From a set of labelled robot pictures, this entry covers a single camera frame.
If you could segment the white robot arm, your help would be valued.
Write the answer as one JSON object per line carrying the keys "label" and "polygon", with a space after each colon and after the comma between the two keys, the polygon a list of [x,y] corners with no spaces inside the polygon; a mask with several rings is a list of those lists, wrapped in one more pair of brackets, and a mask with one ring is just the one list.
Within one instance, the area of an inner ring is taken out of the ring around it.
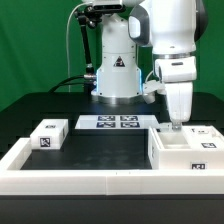
{"label": "white robot arm", "polygon": [[95,100],[117,104],[156,92],[166,96],[172,128],[191,116],[196,41],[208,17],[203,0],[82,0],[91,24],[102,24],[102,64]]}

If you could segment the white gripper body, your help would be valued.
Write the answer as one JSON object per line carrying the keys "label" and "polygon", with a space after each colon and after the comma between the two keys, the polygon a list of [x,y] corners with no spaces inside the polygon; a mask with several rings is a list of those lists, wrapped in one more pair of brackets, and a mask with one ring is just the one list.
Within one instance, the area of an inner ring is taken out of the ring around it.
{"label": "white gripper body", "polygon": [[197,77],[196,58],[156,59],[154,71],[165,87],[171,122],[187,122],[191,116],[193,81]]}

